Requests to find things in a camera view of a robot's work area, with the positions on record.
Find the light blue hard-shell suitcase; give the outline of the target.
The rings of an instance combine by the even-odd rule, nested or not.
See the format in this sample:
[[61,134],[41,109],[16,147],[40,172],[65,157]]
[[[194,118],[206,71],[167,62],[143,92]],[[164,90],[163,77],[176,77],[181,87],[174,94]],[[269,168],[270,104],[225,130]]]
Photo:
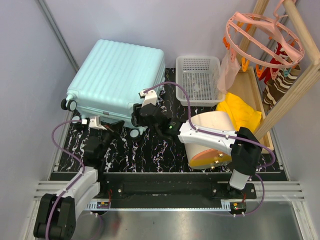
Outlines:
[[140,92],[165,81],[165,53],[161,49],[99,39],[67,88],[61,101],[65,111],[78,111],[82,118],[98,116],[107,124],[124,121],[131,137],[147,129],[132,123]]

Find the white round drum box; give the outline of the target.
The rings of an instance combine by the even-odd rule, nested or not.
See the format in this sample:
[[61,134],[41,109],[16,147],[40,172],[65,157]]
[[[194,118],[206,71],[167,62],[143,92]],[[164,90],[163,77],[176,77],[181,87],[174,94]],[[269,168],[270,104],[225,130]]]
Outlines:
[[[197,114],[191,118],[194,125],[205,128],[233,131],[235,128],[229,115],[223,111],[211,111]],[[214,148],[187,143],[184,145],[188,165],[195,170],[211,169],[227,165],[232,161],[231,156]]]

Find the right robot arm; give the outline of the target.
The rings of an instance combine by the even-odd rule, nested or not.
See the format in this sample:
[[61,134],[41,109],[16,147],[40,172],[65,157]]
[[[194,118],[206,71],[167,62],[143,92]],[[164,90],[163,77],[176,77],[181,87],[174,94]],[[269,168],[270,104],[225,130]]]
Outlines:
[[195,170],[227,164],[232,171],[228,195],[239,198],[245,192],[246,182],[256,172],[262,146],[245,127],[234,130],[227,113],[210,111],[183,121],[168,118],[152,103],[133,106],[132,124],[148,127],[166,140],[184,144],[188,165]]

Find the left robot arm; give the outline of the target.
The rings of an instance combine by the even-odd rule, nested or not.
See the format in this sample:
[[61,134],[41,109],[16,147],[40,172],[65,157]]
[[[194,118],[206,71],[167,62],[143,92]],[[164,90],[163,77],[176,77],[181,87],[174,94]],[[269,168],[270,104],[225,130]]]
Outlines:
[[76,229],[81,212],[94,197],[110,196],[106,176],[104,175],[105,155],[112,141],[120,137],[119,131],[124,121],[101,124],[98,118],[76,119],[63,122],[78,127],[104,131],[99,138],[91,136],[84,146],[83,159],[60,147],[56,147],[80,163],[79,172],[56,193],[44,194],[39,202],[33,228],[33,236],[45,240],[70,240]]

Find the black marble pattern mat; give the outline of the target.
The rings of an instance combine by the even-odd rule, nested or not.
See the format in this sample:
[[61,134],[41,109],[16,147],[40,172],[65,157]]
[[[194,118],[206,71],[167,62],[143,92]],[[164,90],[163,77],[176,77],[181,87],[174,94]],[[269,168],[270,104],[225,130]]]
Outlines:
[[[157,106],[168,117],[187,120],[188,115],[214,111],[215,107],[192,107],[190,111],[176,99],[176,70],[165,70],[167,82],[161,89]],[[63,148],[79,159],[83,159],[84,146],[90,136],[101,138],[104,132],[91,130],[88,127],[76,127],[71,124],[64,138]],[[120,138],[114,139],[105,154],[105,172],[126,173],[192,173],[188,166],[187,153],[179,141],[166,141],[153,130],[147,129],[137,140],[130,138],[130,129],[123,127]],[[53,172],[75,173],[80,169],[80,163],[66,153],[55,161]]]

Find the white perforated plastic basket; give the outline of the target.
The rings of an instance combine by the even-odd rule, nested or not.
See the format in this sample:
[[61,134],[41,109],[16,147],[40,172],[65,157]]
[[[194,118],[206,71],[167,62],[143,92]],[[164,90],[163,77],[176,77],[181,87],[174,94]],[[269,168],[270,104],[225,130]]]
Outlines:
[[179,56],[176,58],[176,98],[181,105],[214,107],[225,100],[217,82],[221,73],[220,60],[215,56]]

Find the yellow cloth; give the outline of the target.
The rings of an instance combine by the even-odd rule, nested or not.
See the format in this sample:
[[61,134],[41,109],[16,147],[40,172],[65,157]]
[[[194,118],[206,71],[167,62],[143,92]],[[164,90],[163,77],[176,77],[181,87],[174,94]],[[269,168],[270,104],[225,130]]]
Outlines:
[[254,110],[239,96],[230,92],[225,95],[224,101],[217,104],[216,111],[227,113],[236,131],[244,127],[254,133],[262,120],[261,111]]

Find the translucent pink plastic bag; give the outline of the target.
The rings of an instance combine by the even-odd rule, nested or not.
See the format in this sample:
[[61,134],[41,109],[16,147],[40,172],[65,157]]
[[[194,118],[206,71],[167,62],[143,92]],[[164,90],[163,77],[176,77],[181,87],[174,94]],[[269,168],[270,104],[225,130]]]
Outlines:
[[227,50],[221,63],[221,72],[217,80],[217,88],[226,94],[233,85],[241,66],[232,51]]

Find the wooden tray base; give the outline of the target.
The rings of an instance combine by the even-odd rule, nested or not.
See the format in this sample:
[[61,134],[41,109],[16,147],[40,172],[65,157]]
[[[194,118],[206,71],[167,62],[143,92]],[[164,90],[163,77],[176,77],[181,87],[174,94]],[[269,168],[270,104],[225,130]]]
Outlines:
[[240,97],[254,110],[261,112],[261,120],[258,125],[263,122],[263,120],[266,118],[266,113],[263,107],[256,74],[252,66],[249,66],[245,72],[240,70],[237,73],[229,92]]

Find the brown striped cloth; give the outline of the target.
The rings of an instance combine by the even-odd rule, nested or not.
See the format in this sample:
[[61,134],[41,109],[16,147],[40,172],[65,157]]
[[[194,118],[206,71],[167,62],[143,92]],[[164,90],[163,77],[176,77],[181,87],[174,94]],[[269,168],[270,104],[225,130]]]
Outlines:
[[300,73],[301,68],[297,64],[294,68],[280,69],[275,79],[268,81],[262,92],[262,104],[265,112],[271,110],[287,93]]

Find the pink round clip hanger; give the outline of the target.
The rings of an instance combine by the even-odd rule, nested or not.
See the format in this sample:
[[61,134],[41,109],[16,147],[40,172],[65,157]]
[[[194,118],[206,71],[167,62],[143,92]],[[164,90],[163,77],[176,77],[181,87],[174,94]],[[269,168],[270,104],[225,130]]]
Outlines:
[[305,56],[298,36],[278,18],[236,12],[225,26],[223,44],[237,58],[240,70],[255,67],[261,79],[275,78],[281,69],[294,68]]

